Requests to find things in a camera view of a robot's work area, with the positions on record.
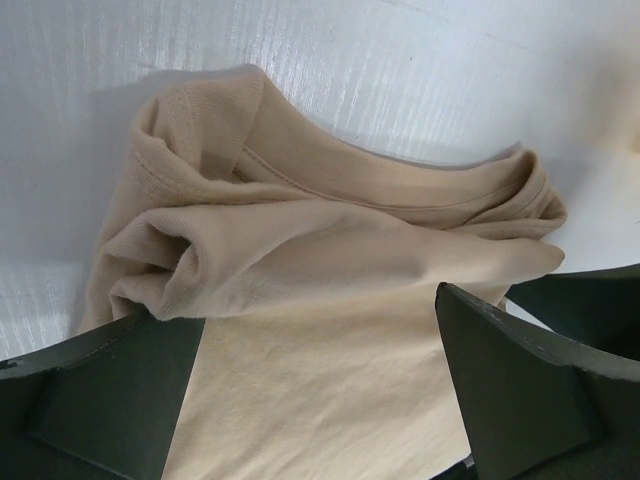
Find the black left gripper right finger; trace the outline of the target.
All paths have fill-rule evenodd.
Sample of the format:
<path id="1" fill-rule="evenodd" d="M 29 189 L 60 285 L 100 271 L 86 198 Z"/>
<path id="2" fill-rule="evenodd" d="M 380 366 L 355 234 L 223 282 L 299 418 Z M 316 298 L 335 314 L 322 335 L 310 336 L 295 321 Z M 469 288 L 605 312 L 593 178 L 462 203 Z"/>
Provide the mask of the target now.
<path id="1" fill-rule="evenodd" d="M 636 479 L 639 362 L 442 283 L 436 315 L 480 479 Z"/>

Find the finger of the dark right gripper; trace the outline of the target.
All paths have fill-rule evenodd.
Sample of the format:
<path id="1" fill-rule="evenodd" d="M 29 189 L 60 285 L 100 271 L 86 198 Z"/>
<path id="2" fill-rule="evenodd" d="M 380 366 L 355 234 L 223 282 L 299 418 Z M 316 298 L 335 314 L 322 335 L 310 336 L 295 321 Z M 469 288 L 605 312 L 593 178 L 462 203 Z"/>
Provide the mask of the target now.
<path id="1" fill-rule="evenodd" d="M 639 356 L 639 266 L 550 274 L 507 298 L 553 331 L 627 358 Z"/>

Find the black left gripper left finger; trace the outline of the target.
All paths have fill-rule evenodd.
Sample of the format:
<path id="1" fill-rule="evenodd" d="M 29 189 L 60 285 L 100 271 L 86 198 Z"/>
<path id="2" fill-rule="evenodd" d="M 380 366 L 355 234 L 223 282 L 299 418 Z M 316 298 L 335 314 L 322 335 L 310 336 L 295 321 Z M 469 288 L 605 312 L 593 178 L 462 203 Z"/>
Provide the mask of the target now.
<path id="1" fill-rule="evenodd" d="M 203 329 L 143 312 L 2 361 L 2 478 L 161 478 Z"/>

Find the beige t shirt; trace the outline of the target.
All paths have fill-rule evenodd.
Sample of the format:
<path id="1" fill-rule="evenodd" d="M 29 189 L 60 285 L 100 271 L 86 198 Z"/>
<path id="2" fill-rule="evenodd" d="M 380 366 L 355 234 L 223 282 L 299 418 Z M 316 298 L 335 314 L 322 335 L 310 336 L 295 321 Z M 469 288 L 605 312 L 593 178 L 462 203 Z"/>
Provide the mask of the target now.
<path id="1" fill-rule="evenodd" d="M 378 156 L 247 66 L 134 116 L 81 327 L 204 320 L 167 479 L 430 479 L 470 453 L 437 287 L 500 303 L 562 263 L 566 217 L 529 150 Z"/>

